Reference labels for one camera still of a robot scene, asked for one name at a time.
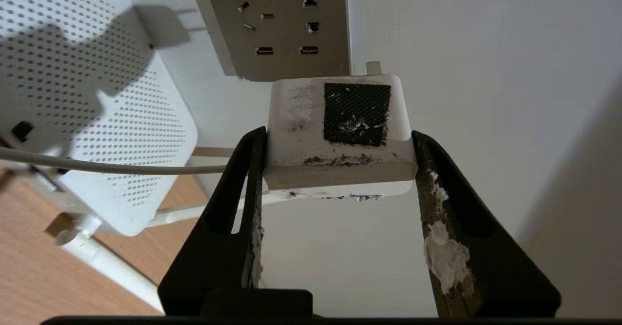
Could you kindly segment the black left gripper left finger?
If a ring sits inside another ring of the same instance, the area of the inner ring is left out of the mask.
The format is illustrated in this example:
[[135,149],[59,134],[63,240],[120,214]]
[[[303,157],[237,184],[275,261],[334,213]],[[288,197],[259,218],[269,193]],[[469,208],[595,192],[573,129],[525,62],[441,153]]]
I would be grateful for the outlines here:
[[167,316],[197,316],[209,292],[256,288],[261,274],[265,127],[246,133],[158,286]]

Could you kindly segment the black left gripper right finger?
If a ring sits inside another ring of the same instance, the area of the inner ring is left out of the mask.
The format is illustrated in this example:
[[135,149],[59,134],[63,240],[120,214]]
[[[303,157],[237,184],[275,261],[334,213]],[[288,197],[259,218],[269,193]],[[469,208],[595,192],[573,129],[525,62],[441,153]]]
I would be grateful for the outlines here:
[[424,257],[440,318],[553,318],[561,294],[440,144],[413,131]]

